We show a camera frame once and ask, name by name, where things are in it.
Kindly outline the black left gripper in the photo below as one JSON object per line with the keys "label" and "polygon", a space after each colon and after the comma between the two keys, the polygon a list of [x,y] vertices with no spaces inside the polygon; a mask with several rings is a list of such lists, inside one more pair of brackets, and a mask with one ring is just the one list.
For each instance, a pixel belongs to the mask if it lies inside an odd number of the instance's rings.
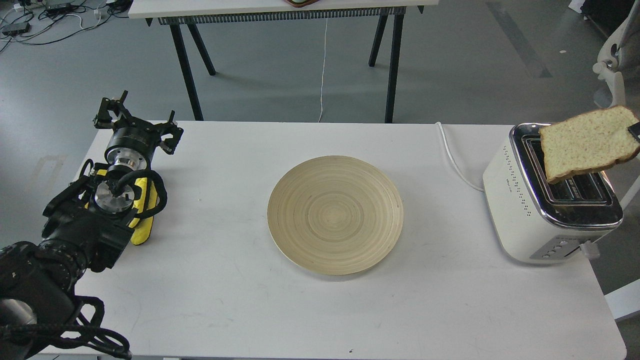
{"label": "black left gripper", "polygon": [[104,153],[109,166],[149,170],[156,148],[173,155],[185,131],[174,121],[175,111],[170,111],[167,121],[162,123],[145,120],[131,123],[131,113],[125,107],[128,93],[124,90],[119,98],[103,97],[93,126],[98,130],[114,130]]}

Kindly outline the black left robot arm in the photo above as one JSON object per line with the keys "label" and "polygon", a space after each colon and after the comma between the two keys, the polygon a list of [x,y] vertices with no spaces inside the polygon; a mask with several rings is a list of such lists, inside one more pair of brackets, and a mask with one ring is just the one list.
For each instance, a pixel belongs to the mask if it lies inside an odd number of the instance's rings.
{"label": "black left robot arm", "polygon": [[127,95],[101,100],[93,124],[112,130],[105,162],[86,160],[78,178],[46,205],[42,241],[1,250],[3,360],[25,360],[49,346],[132,358],[128,340],[103,328],[103,301],[75,287],[86,271],[111,269],[128,244],[150,237],[169,200],[153,156],[157,148],[172,155],[184,131],[173,112],[160,123],[133,116]]}

